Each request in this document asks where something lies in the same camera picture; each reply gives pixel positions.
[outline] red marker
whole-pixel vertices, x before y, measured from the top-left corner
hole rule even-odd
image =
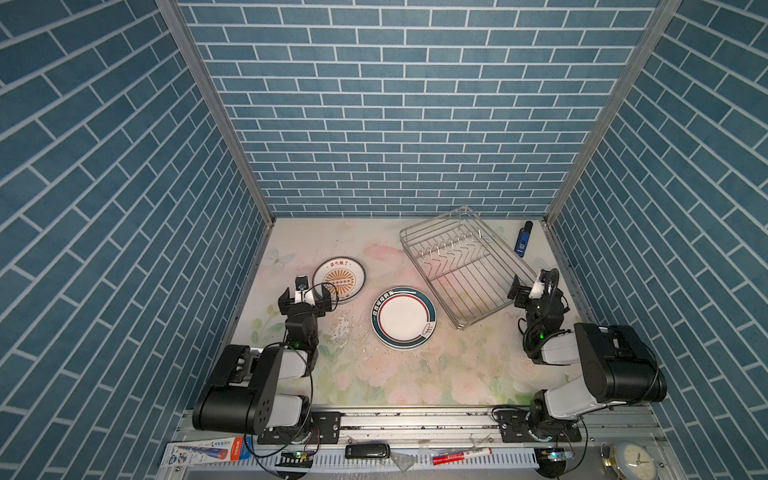
[[[465,458],[485,457],[485,456],[490,455],[492,453],[493,453],[493,450],[491,450],[488,447],[484,447],[482,449],[473,449],[473,450],[468,450],[467,452],[452,453],[451,455],[443,455],[443,456],[439,456],[439,457],[432,457],[432,464],[433,465],[441,465],[443,463],[460,462],[461,460],[464,460]]]

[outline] plate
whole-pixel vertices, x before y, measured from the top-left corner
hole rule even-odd
[[[371,310],[376,336],[396,350],[412,350],[435,332],[435,306],[427,296],[408,286],[389,289]]]
[[[339,293],[339,305],[351,302],[366,282],[366,271],[357,261],[348,257],[326,260],[317,267],[312,284],[332,283]],[[333,300],[333,289],[329,288]]]

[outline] brick pattern wall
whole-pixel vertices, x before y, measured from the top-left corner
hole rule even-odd
[[[555,229],[669,382],[690,478],[768,478],[768,2],[684,0]]]
[[[153,478],[262,229],[153,0],[0,2],[0,478]]]
[[[500,217],[545,212],[656,3],[181,2],[277,215]]]

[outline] dish rack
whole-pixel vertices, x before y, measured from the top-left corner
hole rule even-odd
[[[536,273],[469,207],[400,230],[402,248],[457,329],[510,305],[515,275]]]

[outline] blue glue bottle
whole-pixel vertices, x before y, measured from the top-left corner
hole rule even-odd
[[[531,230],[533,230],[533,222],[525,222],[525,226],[520,229],[518,233],[518,241],[515,243],[515,252],[522,258],[525,255],[525,248],[528,246],[528,239],[531,238]]]

